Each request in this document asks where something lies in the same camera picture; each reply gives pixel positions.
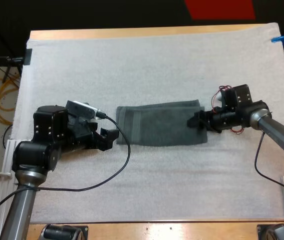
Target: silver joint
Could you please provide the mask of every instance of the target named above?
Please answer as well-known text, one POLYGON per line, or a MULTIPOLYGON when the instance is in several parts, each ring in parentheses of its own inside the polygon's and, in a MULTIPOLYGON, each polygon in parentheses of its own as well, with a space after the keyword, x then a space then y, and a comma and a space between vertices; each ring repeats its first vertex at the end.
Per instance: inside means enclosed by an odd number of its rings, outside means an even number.
POLYGON ((37 187, 45 182, 46 175, 34 171, 17 170, 15 177, 19 184, 37 187))
POLYGON ((260 130, 259 120, 265 116, 272 117, 271 112, 268 109, 259 109, 252 113, 250 119, 250 125, 253 129, 260 130))

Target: metal bracket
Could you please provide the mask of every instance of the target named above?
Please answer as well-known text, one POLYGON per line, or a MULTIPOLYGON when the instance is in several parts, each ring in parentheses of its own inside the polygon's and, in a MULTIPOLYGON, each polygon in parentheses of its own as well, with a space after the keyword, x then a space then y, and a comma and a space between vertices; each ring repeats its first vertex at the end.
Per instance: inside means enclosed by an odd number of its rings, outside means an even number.
POLYGON ((10 172, 0 172, 0 178, 4 180, 12 179, 12 174, 10 172))
POLYGON ((272 226, 272 224, 258 224, 257 225, 258 240, 266 240, 266 231, 270 226, 272 226))
MULTIPOLYGON (((20 140, 8 140, 3 160, 2 170, 0 172, 0 201, 16 190, 17 183, 14 178, 14 172, 11 171, 12 158, 15 147, 19 144, 20 140)), ((6 219, 6 215, 10 208, 12 197, 0 206, 0 233, 6 219)))

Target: table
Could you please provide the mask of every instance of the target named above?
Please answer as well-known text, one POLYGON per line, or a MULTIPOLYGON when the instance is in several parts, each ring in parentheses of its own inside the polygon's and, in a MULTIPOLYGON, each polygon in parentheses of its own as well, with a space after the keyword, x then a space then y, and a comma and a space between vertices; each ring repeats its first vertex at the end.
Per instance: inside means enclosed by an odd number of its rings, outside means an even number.
MULTIPOLYGON (((102 39, 120 37, 145 37, 174 34, 214 33, 244 30, 260 24, 181 26, 181 27, 148 27, 119 29, 75 29, 75 30, 41 30, 32 31, 34 40, 61 39, 102 39)), ((135 223, 90 223, 90 240, 108 239, 257 239, 258 224, 284 223, 284 219, 228 219, 196 220, 135 223)), ((37 240, 44 224, 31 224, 28 240, 37 240)))

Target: gray towel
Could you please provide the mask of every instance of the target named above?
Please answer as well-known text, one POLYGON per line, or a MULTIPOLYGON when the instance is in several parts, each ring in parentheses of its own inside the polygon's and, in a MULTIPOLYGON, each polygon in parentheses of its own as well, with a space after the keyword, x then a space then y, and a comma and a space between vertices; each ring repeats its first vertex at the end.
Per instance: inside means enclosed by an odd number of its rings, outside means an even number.
MULTIPOLYGON (((195 145, 207 142, 205 129, 188 128, 194 112, 204 110, 198 100, 144 106, 119 106, 116 121, 131 144, 143 146, 195 145)), ((126 144, 122 136, 117 144, 126 144)))

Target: red wire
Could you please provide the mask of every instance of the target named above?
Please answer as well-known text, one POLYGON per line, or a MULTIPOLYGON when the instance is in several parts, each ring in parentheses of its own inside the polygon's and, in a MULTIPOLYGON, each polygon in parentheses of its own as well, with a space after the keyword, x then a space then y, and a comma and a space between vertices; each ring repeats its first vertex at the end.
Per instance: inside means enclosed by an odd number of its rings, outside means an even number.
POLYGON ((227 90, 227 89, 231 89, 232 87, 230 85, 226 85, 226 86, 219 86, 219 90, 217 91, 217 93, 215 93, 211 99, 211 106, 212 106, 212 111, 213 113, 217 113, 214 109, 214 101, 215 101, 215 98, 217 96, 217 94, 220 92, 220 91, 224 91, 224 90, 227 90))
POLYGON ((235 133, 235 134, 237 134, 237 135, 240 135, 240 134, 243 133, 244 128, 241 128, 241 129, 239 129, 239 130, 234 130, 233 128, 231 128, 230 131, 233 132, 233 133, 235 133))

